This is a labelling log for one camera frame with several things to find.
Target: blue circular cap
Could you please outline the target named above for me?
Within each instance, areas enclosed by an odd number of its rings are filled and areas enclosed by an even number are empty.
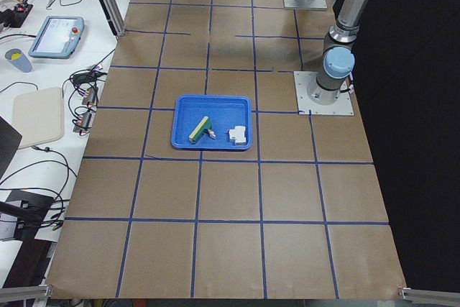
[[[354,55],[345,47],[334,47],[324,56],[323,66],[332,78],[345,78],[353,70]]]

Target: brown table surface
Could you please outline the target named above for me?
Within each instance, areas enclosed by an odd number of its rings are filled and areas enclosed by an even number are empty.
[[[318,70],[329,8],[131,0],[53,297],[397,297],[404,277],[356,101],[355,116],[297,113],[292,71]],[[187,93],[249,97],[252,147],[174,149]]]

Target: white mounting plate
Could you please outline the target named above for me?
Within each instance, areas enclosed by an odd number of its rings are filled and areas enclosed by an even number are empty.
[[[311,11],[327,11],[328,4],[326,0],[303,0],[297,2],[297,0],[284,0],[285,8],[288,9],[305,9]]]
[[[317,72],[310,71],[295,71],[295,92],[297,93],[297,105],[299,114],[301,115],[354,115],[353,107],[351,106],[350,94],[341,93],[337,101],[330,106],[323,106],[313,102],[307,95],[307,86],[311,80],[316,78]],[[342,85],[341,89],[347,89],[346,82]]]

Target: tray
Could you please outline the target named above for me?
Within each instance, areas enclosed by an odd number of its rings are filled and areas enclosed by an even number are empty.
[[[216,138],[204,134],[195,144],[188,136],[204,116],[213,124]],[[246,144],[235,145],[229,139],[229,129],[246,127]],[[186,150],[242,151],[252,145],[251,101],[246,96],[182,95],[176,101],[172,123],[171,144]]]

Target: white table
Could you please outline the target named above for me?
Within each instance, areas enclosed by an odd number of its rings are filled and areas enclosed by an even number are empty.
[[[9,29],[1,36],[8,34],[30,34],[36,35],[42,26],[46,16],[81,16],[85,19],[85,29],[75,52],[68,59],[36,59],[29,58],[33,65],[33,70],[30,73],[19,72],[4,58],[7,50],[19,48],[27,53],[33,38],[30,37],[12,37],[0,40],[0,90],[9,84],[16,81],[26,81],[35,83],[39,89],[50,88],[63,84],[63,81],[69,75],[77,70],[87,68],[90,65],[97,63],[107,53],[113,50],[116,46],[116,38],[112,35],[109,25],[104,16],[101,5],[98,0],[82,0],[81,3],[61,7],[59,0],[51,6],[51,9],[46,9],[49,0],[29,0],[30,4],[34,5],[32,12],[27,17],[21,28]],[[63,4],[69,4],[78,0],[62,0]],[[125,16],[129,4],[129,0],[116,0],[121,15]],[[111,62],[109,56],[103,62],[103,71],[107,72]],[[12,86],[3,93],[0,93],[0,116],[11,123],[13,112],[13,101],[16,96],[21,93],[26,93],[35,90],[34,86],[27,84],[17,84]],[[73,91],[70,83],[65,85],[65,134],[58,141],[51,142],[41,147],[49,146],[67,157],[69,165],[78,172],[80,167],[83,151],[86,146],[87,136],[80,137],[73,132],[73,124],[71,122],[72,115],[67,108],[67,100]],[[72,100],[74,108],[79,105],[81,99],[74,97]],[[46,110],[43,110],[43,116],[46,116]],[[56,154],[38,152],[31,148],[19,150],[14,156],[4,177],[8,174],[39,160],[62,160]],[[65,180],[66,170],[63,166],[56,163],[43,163],[34,167],[28,168],[20,174],[9,179],[2,188],[24,188],[24,187],[43,187],[60,190]],[[71,177],[65,190],[62,193],[63,198],[70,198],[74,186],[75,178]],[[51,193],[39,192],[44,195],[54,196]],[[0,201],[5,201],[8,192],[0,191]],[[51,211],[48,219],[56,211]],[[40,229],[36,239],[45,239],[56,242],[59,238],[60,231],[53,231],[51,227]],[[4,284],[12,263],[19,251],[21,242],[7,241],[0,242],[0,287]]]

